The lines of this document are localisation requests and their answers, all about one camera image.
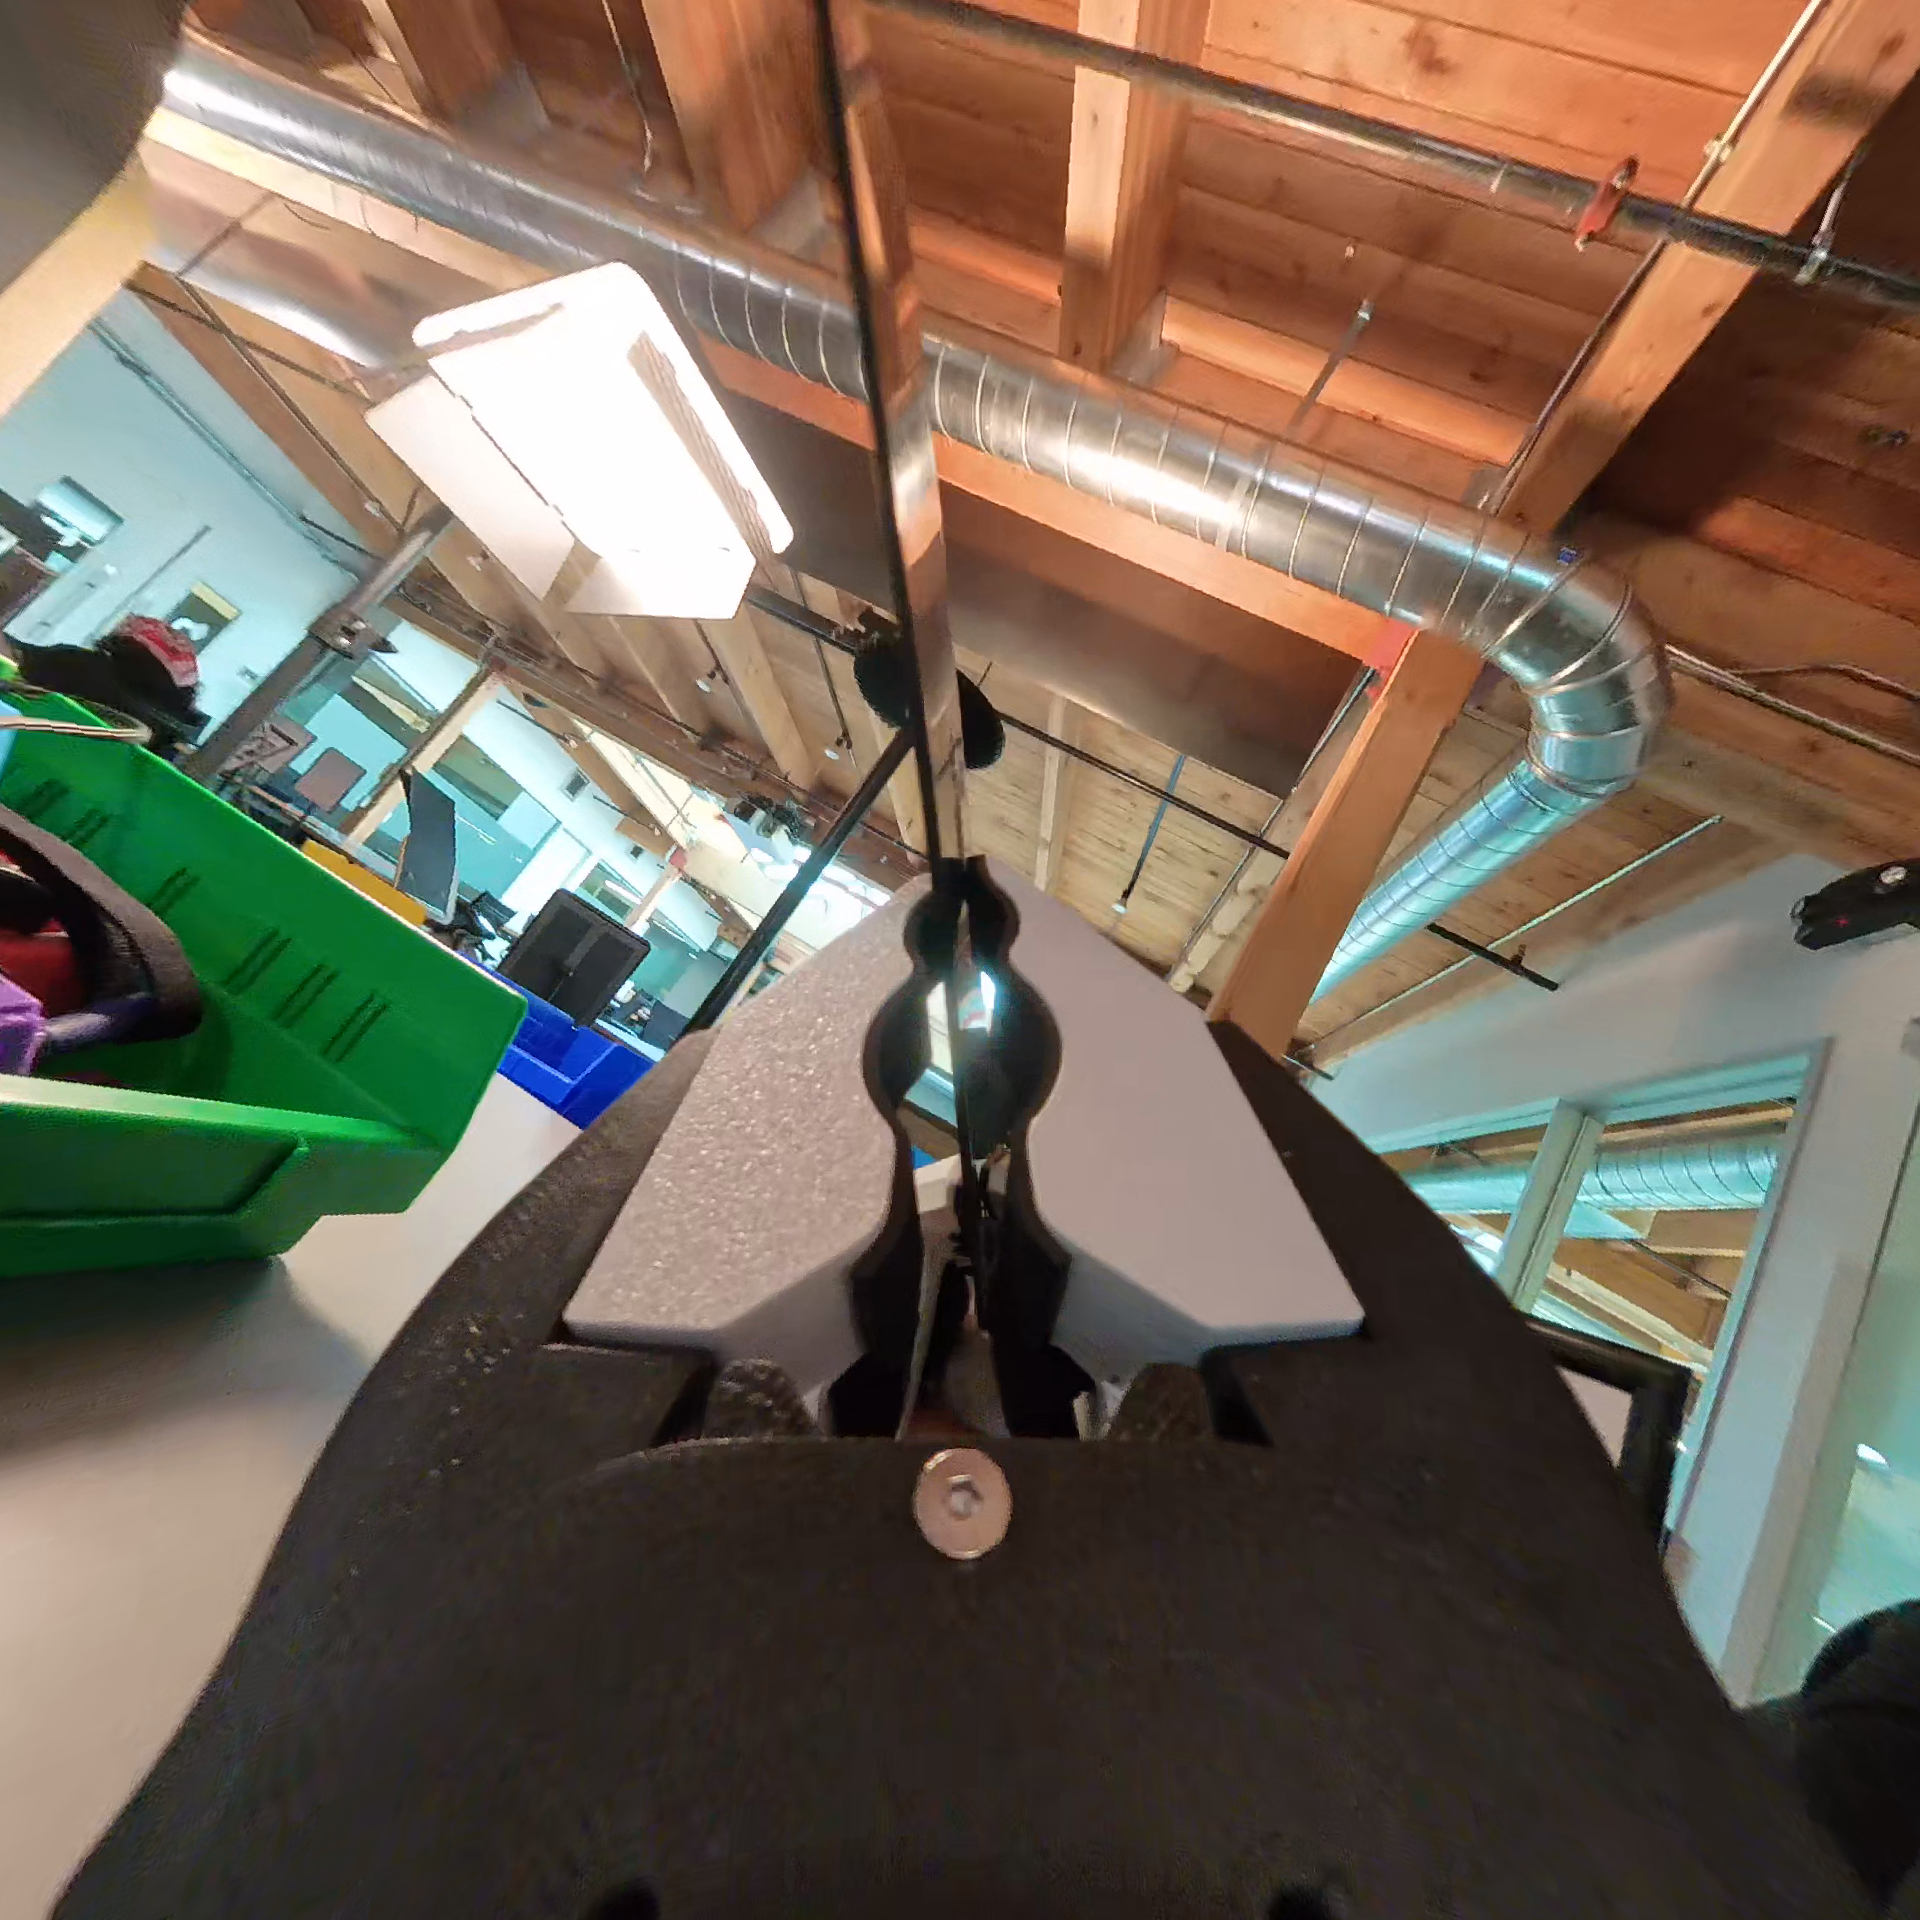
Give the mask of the person's right forearm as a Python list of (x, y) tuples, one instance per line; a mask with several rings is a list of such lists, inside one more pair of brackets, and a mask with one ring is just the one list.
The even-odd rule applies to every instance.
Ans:
[(1794, 1779), (1879, 1908), (1918, 1857), (1918, 1603), (1841, 1627), (1794, 1700)]

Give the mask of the bright white light panel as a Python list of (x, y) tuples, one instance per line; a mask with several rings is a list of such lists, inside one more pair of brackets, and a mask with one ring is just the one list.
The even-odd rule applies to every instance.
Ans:
[(422, 321), (368, 431), (569, 618), (734, 619), (792, 525), (655, 293), (601, 266)]

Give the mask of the red soft item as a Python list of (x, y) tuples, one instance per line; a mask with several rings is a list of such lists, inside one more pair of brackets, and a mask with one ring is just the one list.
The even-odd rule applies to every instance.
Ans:
[(5, 1010), (19, 1010), (25, 999), (33, 999), (46, 1017), (74, 1014), (89, 999), (77, 953), (56, 923), (1, 929)]

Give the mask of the black and red bag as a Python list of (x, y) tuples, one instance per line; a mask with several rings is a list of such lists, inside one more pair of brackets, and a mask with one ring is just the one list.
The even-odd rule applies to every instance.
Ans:
[(207, 724), (201, 710), (201, 661), (193, 647), (151, 615), (128, 615), (103, 637), (16, 649), (19, 678), (89, 714), (149, 732), (163, 758), (191, 747)]

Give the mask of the wooden post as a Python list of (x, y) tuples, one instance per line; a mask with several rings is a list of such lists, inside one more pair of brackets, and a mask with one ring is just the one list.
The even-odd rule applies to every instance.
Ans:
[(1390, 621), (1383, 641), (1398, 642), (1383, 687), (1318, 791), (1207, 1007), (1208, 1022), (1238, 1029), (1270, 1059), (1293, 1039), (1438, 742), (1480, 673), (1473, 649), (1441, 633)]

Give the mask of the black-framed marker sign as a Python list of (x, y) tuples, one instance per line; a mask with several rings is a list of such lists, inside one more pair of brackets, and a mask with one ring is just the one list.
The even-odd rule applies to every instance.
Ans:
[(1635, 1516), (1664, 1549), (1671, 1537), (1669, 1499), (1689, 1415), (1691, 1371), (1608, 1338), (1538, 1319), (1526, 1325), (1598, 1433)]

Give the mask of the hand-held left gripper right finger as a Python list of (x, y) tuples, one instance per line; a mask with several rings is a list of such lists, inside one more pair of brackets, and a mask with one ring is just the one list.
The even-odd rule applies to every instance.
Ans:
[(1024, 1133), (1065, 1255), (1051, 1345), (1077, 1362), (1198, 1362), (1347, 1338), (1362, 1307), (1202, 1012), (1065, 903), (989, 857), (1011, 973), (1061, 1063)]

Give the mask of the black ceiling device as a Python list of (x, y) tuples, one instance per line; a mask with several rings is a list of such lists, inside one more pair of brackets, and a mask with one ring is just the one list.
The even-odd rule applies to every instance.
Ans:
[(1845, 874), (1792, 908), (1792, 941), (1825, 951), (1918, 931), (1918, 859)]

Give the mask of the grey light pole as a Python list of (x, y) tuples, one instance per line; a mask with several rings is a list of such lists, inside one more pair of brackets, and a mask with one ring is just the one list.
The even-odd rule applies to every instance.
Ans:
[(293, 651), (179, 762), (179, 773), (206, 787), (216, 783), (250, 735), (266, 727), (321, 667), (330, 661), (366, 658), (376, 637), (373, 615), (408, 582), (449, 525), (453, 515), (446, 505), (437, 503), (424, 513), (386, 557), (374, 559), (341, 602), (306, 627)]

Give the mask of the stack of blue bins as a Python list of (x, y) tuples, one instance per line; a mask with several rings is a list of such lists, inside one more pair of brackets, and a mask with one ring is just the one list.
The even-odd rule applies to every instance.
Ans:
[(598, 1025), (576, 1025), (560, 1007), (501, 981), (520, 1001), (520, 1019), (496, 1074), (584, 1131), (659, 1063)]

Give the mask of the black padded band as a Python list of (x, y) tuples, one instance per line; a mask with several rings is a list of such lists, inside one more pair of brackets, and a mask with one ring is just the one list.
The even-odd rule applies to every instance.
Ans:
[(184, 1039), (201, 1029), (201, 982), (167, 923), (86, 855), (1, 811), (1, 929), (66, 931), (86, 982), (74, 1014), (48, 1017), (39, 1068), (97, 1046)]

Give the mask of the green plastic bin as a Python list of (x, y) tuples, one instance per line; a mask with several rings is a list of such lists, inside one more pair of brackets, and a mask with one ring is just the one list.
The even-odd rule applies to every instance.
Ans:
[(6, 1281), (272, 1258), (321, 1215), (407, 1209), (506, 1049), (510, 989), (136, 740), (5, 678), (5, 809), (183, 943), (184, 1039), (5, 1074)]

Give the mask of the black monitor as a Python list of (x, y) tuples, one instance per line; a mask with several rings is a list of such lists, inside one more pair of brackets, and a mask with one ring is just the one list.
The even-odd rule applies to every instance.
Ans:
[(573, 1025), (598, 1022), (633, 981), (651, 941), (597, 903), (555, 892), (512, 940), (496, 977)]

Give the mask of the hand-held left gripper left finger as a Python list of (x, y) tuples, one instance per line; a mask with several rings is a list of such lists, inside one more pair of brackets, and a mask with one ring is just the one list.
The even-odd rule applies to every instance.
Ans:
[(911, 978), (906, 882), (710, 1033), (654, 1156), (563, 1307), (581, 1342), (767, 1361), (833, 1380), (861, 1353), (850, 1270), (895, 1204), (870, 1087), (879, 1007)]

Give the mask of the bent silver air duct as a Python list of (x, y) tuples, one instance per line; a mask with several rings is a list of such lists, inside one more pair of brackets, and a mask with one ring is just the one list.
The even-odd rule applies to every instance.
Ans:
[[(457, 149), (392, 113), (183, 39), (159, 106), (203, 132), (542, 267), (633, 267), (670, 322), (865, 402), (857, 314), (826, 279), (750, 263), (663, 213), (590, 199), (531, 163)], [(1438, 633), (1525, 698), (1525, 750), (1413, 843), (1355, 908), (1314, 995), (1358, 971), (1645, 775), (1673, 703), (1669, 653), (1627, 585), (1414, 487), (1031, 353), (925, 332), (921, 413), (966, 447), (1138, 524)]]

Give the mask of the black sheet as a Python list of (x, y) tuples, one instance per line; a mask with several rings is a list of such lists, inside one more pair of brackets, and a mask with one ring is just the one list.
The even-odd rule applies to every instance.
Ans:
[(823, 127), (843, 211), (857, 364), (870, 410), (875, 498), (904, 657), (902, 710), (918, 770), (927, 857), (925, 966), (943, 996), (958, 1138), (955, 1236), (968, 1274), (986, 1262), (986, 1153), (968, 1111), (976, 1046), (961, 1027), (978, 982), (966, 841), (965, 719), (947, 619), (947, 566), (921, 298), (906, 231), (904, 171), (888, 127), (865, 10), (810, 6)]

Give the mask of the grey ceiling pipe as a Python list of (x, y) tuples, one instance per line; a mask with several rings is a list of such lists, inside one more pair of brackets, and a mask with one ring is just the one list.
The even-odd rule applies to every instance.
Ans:
[(1839, 257), (1830, 245), (1798, 242), (1787, 233), (1744, 225), (1728, 215), (1654, 199), (1631, 186), (1625, 166), (1616, 166), (1602, 180), (1575, 177), (1541, 163), (1403, 127), (1366, 113), (1312, 103), (1282, 90), (1225, 77), (1170, 54), (1151, 54), (979, 5), (883, 3), (879, 6), (976, 42), (994, 42), (1053, 65), (1142, 84), (1189, 106), (1218, 108), (1264, 127), (1302, 134), (1362, 157), (1400, 161), (1418, 171), (1466, 186), (1489, 201), (1528, 203), (1552, 215), (1579, 246), (1602, 238), (1640, 238), (1649, 245), (1685, 250), (1783, 282), (1795, 293), (1835, 298), (1903, 317), (1912, 317), (1918, 311), (1914, 271)]

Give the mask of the black disc-top floor stand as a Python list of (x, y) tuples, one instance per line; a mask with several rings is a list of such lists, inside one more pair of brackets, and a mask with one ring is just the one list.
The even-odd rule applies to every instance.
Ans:
[(779, 932), (786, 931), (786, 923), (792, 922), (810, 886), (841, 855), (841, 847), (850, 839), (851, 829), (865, 822), (879, 791), (891, 781), (894, 773), (904, 765), (906, 754), (913, 754), (915, 762), (929, 762), (936, 775), (946, 767), (946, 758), (927, 754), (921, 742), (921, 727), (915, 723), (913, 706), (918, 700), (918, 693), (913, 693), (918, 673), (906, 657), (906, 641), (895, 631), (875, 628), (870, 621), (857, 628), (851, 651), (854, 686), (861, 700), (877, 714), (877, 719), (894, 727), (895, 735), (877, 754), (854, 795), (815, 839), (747, 941), (734, 953), (727, 969), (707, 987), (707, 995), (685, 1022), (685, 1037), (703, 1033), (718, 1025), (729, 1005), (750, 987), (751, 978), (761, 969), (761, 962), (777, 946)]

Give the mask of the cream-framed black board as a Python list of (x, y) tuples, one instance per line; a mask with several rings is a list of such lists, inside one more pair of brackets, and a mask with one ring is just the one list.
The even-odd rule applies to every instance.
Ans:
[(175, 57), (184, 3), (1, 5), (1, 286), (119, 178)]

